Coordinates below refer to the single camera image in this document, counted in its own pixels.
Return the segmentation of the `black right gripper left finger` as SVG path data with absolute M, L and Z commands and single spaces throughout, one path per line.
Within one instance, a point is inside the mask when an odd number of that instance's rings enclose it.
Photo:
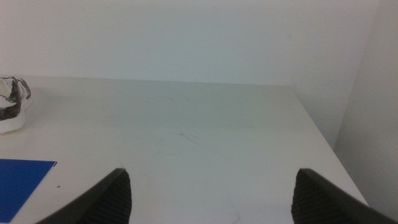
M 129 174 L 117 168 L 39 224 L 128 224 L 131 210 Z

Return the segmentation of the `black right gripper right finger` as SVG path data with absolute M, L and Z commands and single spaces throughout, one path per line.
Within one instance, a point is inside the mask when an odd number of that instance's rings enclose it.
M 291 206 L 295 224 L 397 224 L 312 169 L 299 169 Z

